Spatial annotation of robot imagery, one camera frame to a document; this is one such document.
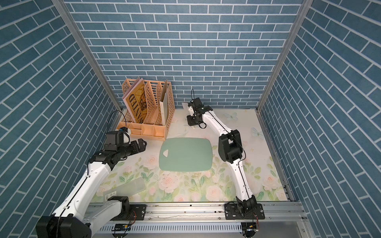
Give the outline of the green cutting board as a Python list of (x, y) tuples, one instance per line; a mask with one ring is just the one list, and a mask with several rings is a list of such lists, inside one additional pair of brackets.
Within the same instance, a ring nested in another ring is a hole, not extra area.
[(212, 146), (205, 138), (169, 138), (161, 146), (159, 167), (168, 172), (203, 172), (212, 167)]

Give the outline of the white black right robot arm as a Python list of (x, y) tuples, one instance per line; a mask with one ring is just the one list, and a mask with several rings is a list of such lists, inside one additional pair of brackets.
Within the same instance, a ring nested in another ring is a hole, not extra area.
[(232, 180), (236, 189), (238, 211), (243, 217), (257, 216), (259, 208), (255, 195), (251, 191), (244, 173), (243, 161), (246, 153), (242, 146), (238, 130), (230, 129), (221, 121), (210, 106), (205, 106), (199, 98), (191, 100), (187, 105), (189, 126), (210, 127), (218, 136), (218, 153), (223, 162), (231, 169)]

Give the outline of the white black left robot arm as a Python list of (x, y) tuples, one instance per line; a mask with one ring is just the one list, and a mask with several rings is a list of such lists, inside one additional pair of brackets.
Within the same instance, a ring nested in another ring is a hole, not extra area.
[(96, 152), (87, 170), (64, 202), (50, 216), (42, 216), (36, 224), (39, 238), (91, 238), (109, 221), (116, 221), (112, 231), (123, 238), (136, 221), (145, 217), (146, 205), (130, 205), (126, 196), (111, 196), (96, 211), (86, 216), (86, 210), (102, 181), (112, 169), (131, 155), (144, 152), (143, 139), (122, 144), (113, 142)]

